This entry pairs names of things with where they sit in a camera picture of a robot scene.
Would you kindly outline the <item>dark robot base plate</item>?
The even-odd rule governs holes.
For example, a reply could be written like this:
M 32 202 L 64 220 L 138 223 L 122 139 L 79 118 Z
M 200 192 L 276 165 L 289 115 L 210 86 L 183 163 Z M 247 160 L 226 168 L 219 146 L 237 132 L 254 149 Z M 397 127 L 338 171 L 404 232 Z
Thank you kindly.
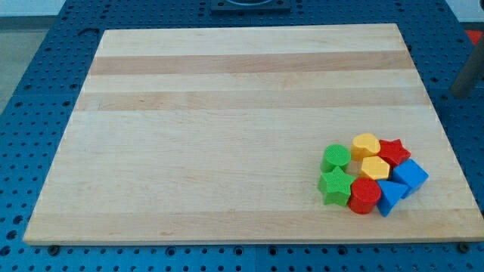
M 291 0 L 209 0 L 213 13 L 228 12 L 288 12 Z

